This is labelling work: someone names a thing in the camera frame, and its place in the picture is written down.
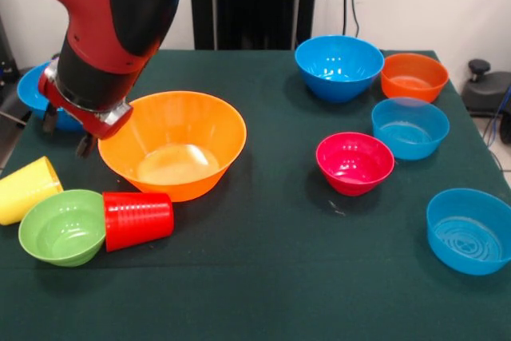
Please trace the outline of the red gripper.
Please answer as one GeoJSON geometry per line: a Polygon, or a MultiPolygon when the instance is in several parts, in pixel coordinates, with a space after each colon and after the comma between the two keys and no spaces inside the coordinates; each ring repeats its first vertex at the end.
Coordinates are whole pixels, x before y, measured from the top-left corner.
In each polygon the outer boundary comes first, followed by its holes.
{"type": "Polygon", "coordinates": [[[95,149],[97,138],[103,140],[114,135],[131,117],[133,107],[125,99],[107,111],[86,109],[71,102],[58,88],[60,83],[57,78],[57,64],[57,59],[51,60],[38,81],[39,92],[49,101],[43,117],[42,129],[45,133],[53,133],[58,121],[58,110],[64,109],[71,117],[79,121],[87,132],[76,150],[78,157],[87,158],[95,149]]]}

